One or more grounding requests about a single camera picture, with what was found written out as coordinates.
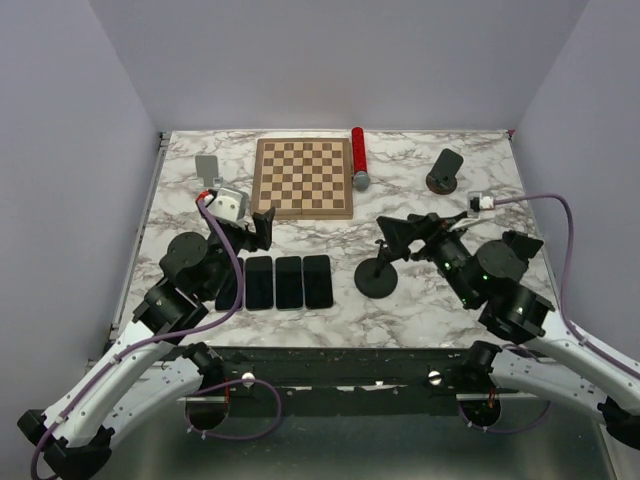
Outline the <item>teal-backed phone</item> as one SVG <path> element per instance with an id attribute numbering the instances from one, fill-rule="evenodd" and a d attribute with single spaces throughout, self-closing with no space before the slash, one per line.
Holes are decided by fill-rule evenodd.
<path id="1" fill-rule="evenodd" d="M 303 303 L 302 259 L 299 256 L 277 258 L 275 260 L 276 308 L 297 310 L 303 307 Z"/>

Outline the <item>black round phone stand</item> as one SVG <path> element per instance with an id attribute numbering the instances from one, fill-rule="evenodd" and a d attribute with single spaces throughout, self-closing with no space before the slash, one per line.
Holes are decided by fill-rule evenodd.
<path id="1" fill-rule="evenodd" d="M 396 288 L 398 275 L 385 240 L 377 240 L 377 255 L 359 263 L 354 272 L 356 288 L 367 298 L 382 299 Z"/>

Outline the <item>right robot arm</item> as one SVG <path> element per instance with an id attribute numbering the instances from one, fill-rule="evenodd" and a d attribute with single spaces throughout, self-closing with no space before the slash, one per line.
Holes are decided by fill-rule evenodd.
<path id="1" fill-rule="evenodd" d="M 507 231 L 470 253 L 462 237 L 484 220 L 465 212 L 380 216 L 376 222 L 383 238 L 376 267 L 385 270 L 398 259 L 433 263 L 463 307 L 479 311 L 479 322 L 491 334 L 552 360 L 541 364 L 494 345 L 474 346 L 476 357 L 459 370 L 467 389 L 480 392 L 493 384 L 572 406 L 619 442 L 638 448 L 638 361 L 589 335 L 522 284 L 542 241 Z"/>

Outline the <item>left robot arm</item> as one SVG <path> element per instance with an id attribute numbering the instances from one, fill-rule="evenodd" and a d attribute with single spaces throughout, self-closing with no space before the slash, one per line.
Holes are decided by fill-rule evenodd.
<path id="1" fill-rule="evenodd" d="M 208 236 L 185 232 L 168 245 L 160 261 L 161 279 L 145 294 L 110 349 L 60 400 L 44 410 L 31 409 L 18 427 L 34 445 L 30 475 L 37 478 L 45 461 L 55 479 L 90 479 L 135 429 L 184 395 L 214 393 L 224 379 L 223 361 L 199 342 L 165 370 L 153 365 L 187 336 L 215 328 L 224 314 L 208 324 L 207 303 L 224 282 L 242 278 L 238 254 L 268 250 L 276 211 L 253 214 L 248 228 L 197 208 L 210 229 Z"/>

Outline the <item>purple-cased black phone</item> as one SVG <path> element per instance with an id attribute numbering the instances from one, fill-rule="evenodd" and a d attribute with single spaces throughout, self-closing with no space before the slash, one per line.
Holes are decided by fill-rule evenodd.
<path id="1" fill-rule="evenodd" d="M 217 312 L 229 311 L 237 296 L 237 277 L 234 268 L 225 278 L 218 296 L 215 299 L 214 308 Z"/>

